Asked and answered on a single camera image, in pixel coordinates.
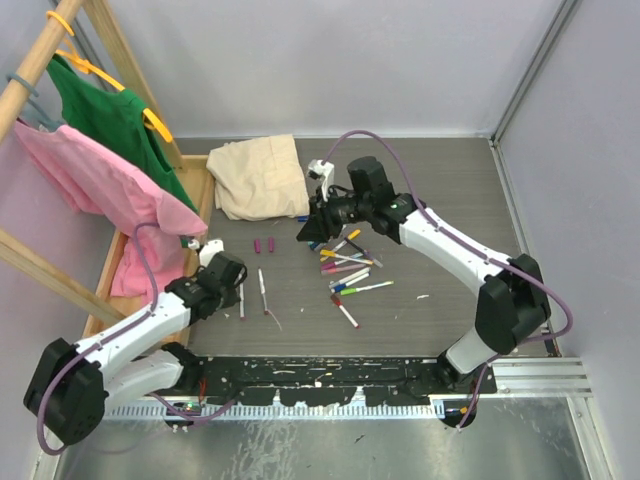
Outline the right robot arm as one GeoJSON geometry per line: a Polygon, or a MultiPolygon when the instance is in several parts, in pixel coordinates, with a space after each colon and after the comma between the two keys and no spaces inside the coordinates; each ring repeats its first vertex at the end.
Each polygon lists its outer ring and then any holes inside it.
{"type": "Polygon", "coordinates": [[[352,161],[347,171],[351,186],[345,189],[334,184],[332,163],[310,162],[307,174],[320,184],[309,198],[309,217],[297,238],[325,243],[346,225],[366,222],[376,233],[435,261],[475,295],[472,327],[437,358],[444,390],[465,391],[474,370],[511,353],[549,319],[548,295],[532,257],[512,258],[453,228],[411,194],[396,192],[372,156],[352,161]]]}

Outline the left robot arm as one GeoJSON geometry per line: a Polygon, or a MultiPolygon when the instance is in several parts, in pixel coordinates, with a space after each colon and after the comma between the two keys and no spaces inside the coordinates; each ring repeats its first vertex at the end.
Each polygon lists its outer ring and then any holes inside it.
{"type": "Polygon", "coordinates": [[[105,414],[147,394],[170,389],[188,396],[199,387],[203,360],[164,338],[235,305],[247,276],[245,263],[219,251],[195,274],[173,280],[151,303],[118,324],[43,350],[23,404],[36,417],[40,448],[60,454],[53,434],[71,446],[92,433],[105,414]]]}

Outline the green cap rainbow pen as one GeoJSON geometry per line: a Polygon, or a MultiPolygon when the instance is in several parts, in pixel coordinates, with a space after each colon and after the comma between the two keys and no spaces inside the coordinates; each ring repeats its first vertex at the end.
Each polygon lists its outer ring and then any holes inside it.
{"type": "Polygon", "coordinates": [[[352,295],[352,294],[356,294],[356,293],[361,293],[361,292],[367,292],[367,291],[371,291],[371,290],[376,290],[376,289],[380,289],[380,288],[385,288],[385,287],[389,287],[394,285],[395,282],[394,281],[385,281],[385,282],[380,282],[380,283],[376,283],[373,285],[367,285],[367,286],[362,286],[362,287],[349,287],[349,288],[345,288],[343,290],[340,291],[340,295],[341,296],[347,296],[347,295],[352,295]]]}

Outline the magenta end rainbow pen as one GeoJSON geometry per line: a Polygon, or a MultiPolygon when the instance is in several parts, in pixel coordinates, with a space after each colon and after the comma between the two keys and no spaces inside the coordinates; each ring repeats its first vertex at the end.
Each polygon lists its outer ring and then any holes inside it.
{"type": "Polygon", "coordinates": [[[262,300],[262,305],[263,305],[263,312],[264,315],[270,315],[270,310],[268,307],[268,302],[267,302],[267,295],[266,295],[266,284],[265,284],[265,279],[264,279],[264,274],[263,274],[263,270],[262,268],[258,268],[257,269],[258,272],[258,281],[259,281],[259,289],[260,289],[260,296],[261,296],[261,300],[262,300]]]}

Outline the dark purple clear pen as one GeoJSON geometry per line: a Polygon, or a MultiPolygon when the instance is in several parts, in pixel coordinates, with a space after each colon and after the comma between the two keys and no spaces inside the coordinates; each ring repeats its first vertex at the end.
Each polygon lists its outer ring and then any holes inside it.
{"type": "Polygon", "coordinates": [[[380,260],[376,259],[369,251],[365,250],[364,248],[360,247],[359,245],[357,245],[353,240],[348,242],[348,245],[350,245],[351,247],[353,247],[354,249],[356,249],[359,253],[361,253],[366,259],[370,260],[373,262],[374,265],[376,265],[379,268],[383,268],[383,264],[381,263],[380,260]]]}

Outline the red cap white pen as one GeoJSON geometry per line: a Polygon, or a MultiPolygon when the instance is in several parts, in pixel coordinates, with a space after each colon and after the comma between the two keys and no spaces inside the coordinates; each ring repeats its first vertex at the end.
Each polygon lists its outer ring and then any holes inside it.
{"type": "Polygon", "coordinates": [[[344,304],[342,303],[341,299],[336,295],[336,294],[332,294],[330,296],[333,304],[341,311],[341,313],[345,316],[345,318],[349,321],[349,323],[355,328],[355,329],[359,329],[360,325],[359,323],[355,320],[355,318],[351,315],[351,313],[347,310],[347,308],[344,306],[344,304]]]}

